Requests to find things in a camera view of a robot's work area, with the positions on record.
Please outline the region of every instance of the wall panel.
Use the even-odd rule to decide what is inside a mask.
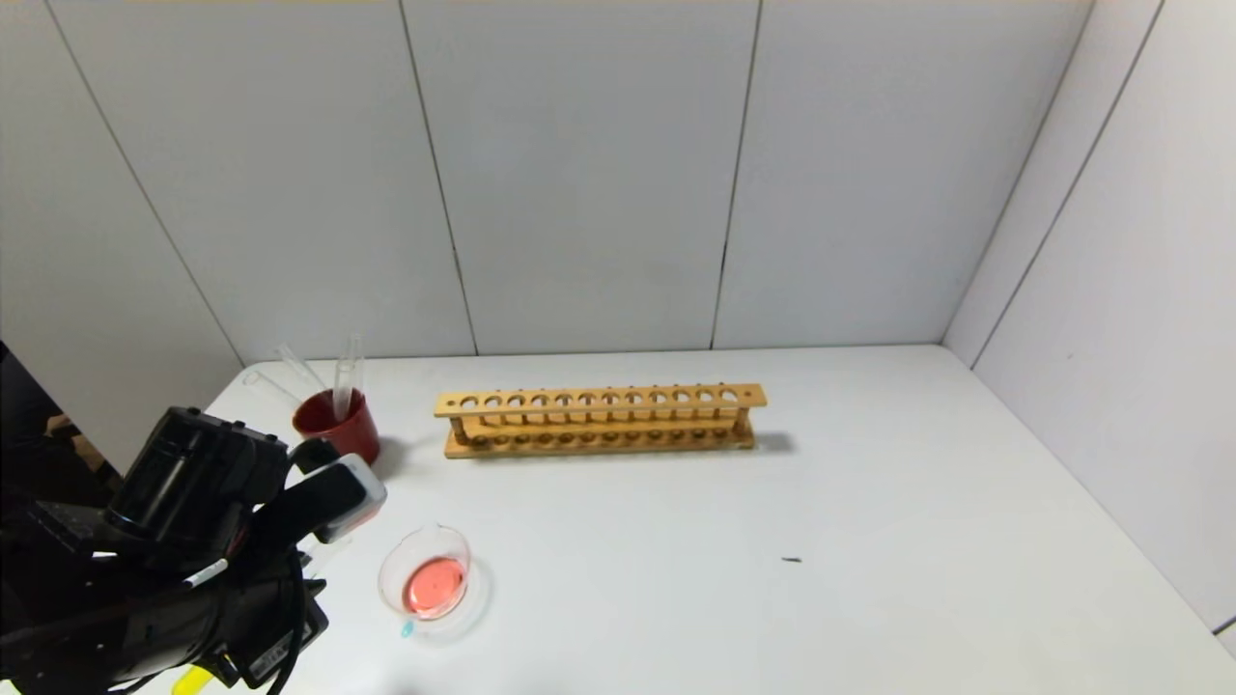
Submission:
[[[1168,0],[975,372],[1210,628],[1236,615],[1236,4]]]
[[[708,348],[755,7],[405,2],[482,354]]]
[[[1095,2],[991,244],[944,335],[974,365],[1082,171],[1162,0]]]
[[[52,7],[246,361],[473,351],[396,1]]]
[[[716,346],[938,341],[1086,10],[766,0]]]
[[[121,472],[241,367],[42,2],[0,4],[0,324]]]

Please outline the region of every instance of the wooden rack base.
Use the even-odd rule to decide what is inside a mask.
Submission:
[[[751,449],[758,383],[442,393],[447,459]]]

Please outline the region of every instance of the white tabletop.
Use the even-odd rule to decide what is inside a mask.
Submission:
[[[431,417],[440,391],[717,381],[764,385],[756,450],[449,461]],[[371,360],[366,392],[389,498],[326,565],[331,625],[287,693],[1236,693],[1236,660],[941,348]],[[298,441],[241,377],[209,412]],[[431,521],[493,578],[449,646],[400,638],[376,589]]]

